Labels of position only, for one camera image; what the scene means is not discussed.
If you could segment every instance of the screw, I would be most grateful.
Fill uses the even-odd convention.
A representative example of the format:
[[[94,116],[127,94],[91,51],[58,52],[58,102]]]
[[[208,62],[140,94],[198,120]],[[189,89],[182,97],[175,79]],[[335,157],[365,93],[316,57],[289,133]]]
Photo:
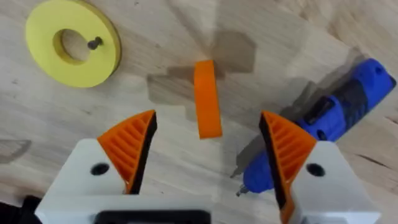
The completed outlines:
[[[87,43],[87,46],[90,50],[95,50],[99,45],[102,45],[102,39],[100,37],[95,37],[94,40],[91,40]]]

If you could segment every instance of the black part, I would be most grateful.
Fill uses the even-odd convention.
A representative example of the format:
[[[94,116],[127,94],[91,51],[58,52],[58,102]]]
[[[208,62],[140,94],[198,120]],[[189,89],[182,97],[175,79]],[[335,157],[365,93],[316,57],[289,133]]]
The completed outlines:
[[[391,82],[392,82],[392,87],[395,88],[396,85],[397,85],[397,81],[392,76],[390,76],[390,79],[391,79]]]
[[[141,157],[138,163],[138,169],[129,194],[134,194],[134,195],[139,194],[139,191],[141,189],[142,179],[144,178],[145,165],[147,164],[150,143],[152,142],[152,138],[154,137],[156,129],[157,129],[157,121],[156,121],[156,113],[154,113],[154,115],[151,117],[149,121],[147,134],[145,135],[144,139],[144,145],[142,146],[141,150]]]
[[[6,203],[0,203],[0,219],[4,224],[42,224],[34,214],[41,199],[35,196],[27,196],[22,207],[15,207]]]
[[[333,95],[342,107],[346,130],[354,126],[368,112],[368,98],[361,82],[355,78],[334,91]]]
[[[321,141],[327,141],[328,140],[328,136],[326,136],[326,134],[321,129],[319,129],[317,131],[317,136],[318,136],[318,139],[321,140]]]
[[[306,168],[307,171],[315,177],[323,177],[326,174],[324,168],[316,163],[307,164]]]
[[[333,100],[323,96],[311,108],[311,110],[304,115],[304,121],[308,125],[313,125],[320,117],[322,117],[328,110],[335,106]]]
[[[106,164],[104,162],[100,162],[98,164],[95,164],[91,170],[90,173],[92,175],[103,175],[109,170],[109,164]]]
[[[264,142],[266,144],[266,151],[268,154],[269,167],[271,168],[272,179],[274,180],[274,188],[275,188],[275,197],[278,202],[279,209],[282,209],[286,203],[286,196],[284,189],[282,187],[282,181],[280,179],[278,166],[276,164],[276,156],[274,152],[274,147],[272,145],[272,139],[269,131],[269,126],[264,115],[261,115],[260,124],[259,124],[262,137],[264,138]]]
[[[142,210],[103,211],[95,217],[95,224],[210,224],[210,213],[203,210]]]

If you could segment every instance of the yellow washer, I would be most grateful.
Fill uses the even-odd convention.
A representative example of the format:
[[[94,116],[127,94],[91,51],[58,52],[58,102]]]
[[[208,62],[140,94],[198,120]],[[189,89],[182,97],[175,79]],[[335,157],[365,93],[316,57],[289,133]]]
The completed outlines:
[[[90,43],[87,60],[66,53],[61,40],[65,29],[78,32]],[[117,69],[120,61],[116,29],[97,8],[80,0],[50,0],[38,5],[26,22],[26,41],[39,66],[68,86],[96,86]]]

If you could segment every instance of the black screw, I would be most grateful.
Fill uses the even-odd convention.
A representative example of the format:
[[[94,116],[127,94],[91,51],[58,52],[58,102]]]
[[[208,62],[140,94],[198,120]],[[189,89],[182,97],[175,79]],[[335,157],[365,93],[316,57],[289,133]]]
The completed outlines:
[[[106,163],[99,163],[93,166],[91,168],[91,174],[92,175],[103,175],[109,170],[109,165]]]
[[[94,40],[91,40],[91,41],[89,41],[88,43],[87,43],[87,46],[88,46],[88,48],[90,49],[90,50],[95,50],[95,49],[97,49],[97,47],[99,46],[99,45],[101,45],[103,42],[102,42],[102,39],[100,38],[100,37],[95,37],[95,39]]]
[[[307,171],[315,177],[323,177],[325,175],[324,168],[319,164],[307,164]]]

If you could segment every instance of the glue gun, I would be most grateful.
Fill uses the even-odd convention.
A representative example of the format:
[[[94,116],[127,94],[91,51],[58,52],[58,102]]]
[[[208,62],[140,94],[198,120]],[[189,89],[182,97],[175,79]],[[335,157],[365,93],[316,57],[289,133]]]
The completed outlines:
[[[395,87],[396,81],[375,59],[361,62],[352,77],[330,96],[321,97],[310,111],[295,123],[316,140],[336,141],[371,111]],[[243,174],[237,196],[261,193],[274,188],[269,161],[262,151]]]

